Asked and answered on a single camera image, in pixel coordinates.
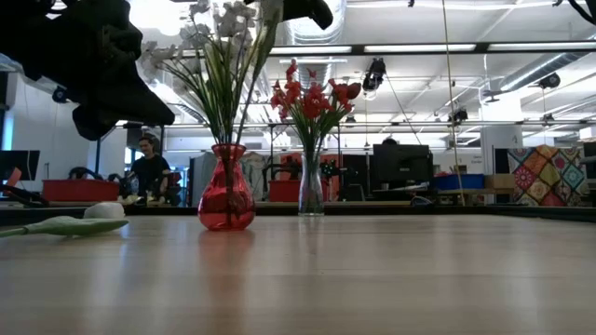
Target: patchwork quilt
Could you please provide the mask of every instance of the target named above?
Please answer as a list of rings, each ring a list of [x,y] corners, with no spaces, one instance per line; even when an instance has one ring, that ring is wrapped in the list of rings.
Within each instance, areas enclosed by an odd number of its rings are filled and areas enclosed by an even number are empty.
[[[586,173],[577,148],[508,150],[509,172],[515,176],[516,203],[528,206],[577,207],[588,192]]]

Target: black monitor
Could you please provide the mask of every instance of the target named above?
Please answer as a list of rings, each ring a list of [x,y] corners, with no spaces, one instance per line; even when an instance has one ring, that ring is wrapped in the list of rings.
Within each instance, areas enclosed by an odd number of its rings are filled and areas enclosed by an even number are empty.
[[[10,178],[15,168],[21,172],[21,181],[34,181],[37,164],[39,164],[39,150],[0,151],[0,181]]]
[[[430,181],[432,154],[427,145],[375,144],[375,177],[380,182]]]

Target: red container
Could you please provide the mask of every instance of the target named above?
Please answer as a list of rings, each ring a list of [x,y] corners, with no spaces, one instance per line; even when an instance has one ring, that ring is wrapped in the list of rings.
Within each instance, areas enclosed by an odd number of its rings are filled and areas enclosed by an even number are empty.
[[[116,201],[119,185],[111,181],[44,181],[42,196],[47,201]]]
[[[212,231],[244,230],[254,220],[256,210],[252,191],[244,180],[238,163],[246,147],[219,144],[213,145],[211,149],[217,157],[217,165],[211,182],[205,188],[198,204],[198,217],[201,223]],[[226,164],[230,169],[228,178]]]
[[[298,202],[301,181],[270,181],[269,201],[270,202]],[[323,201],[328,201],[329,190],[327,181],[320,181],[323,186]]]

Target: clear glass vase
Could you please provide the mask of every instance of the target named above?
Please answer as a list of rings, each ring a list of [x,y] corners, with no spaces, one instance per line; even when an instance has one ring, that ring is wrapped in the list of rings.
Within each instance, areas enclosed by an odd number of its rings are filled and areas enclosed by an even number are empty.
[[[322,216],[324,214],[323,209],[323,187],[320,183],[319,155],[303,153],[298,215]]]

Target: vase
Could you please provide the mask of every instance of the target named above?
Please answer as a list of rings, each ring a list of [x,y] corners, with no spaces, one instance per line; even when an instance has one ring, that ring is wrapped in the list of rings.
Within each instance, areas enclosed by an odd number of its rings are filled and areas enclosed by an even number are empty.
[[[244,230],[255,214],[252,191],[238,163],[246,147],[217,144],[211,149],[217,157],[217,165],[198,204],[198,217],[212,231]]]
[[[323,188],[320,183],[319,155],[302,154],[302,181],[298,197],[298,215],[322,216]]]

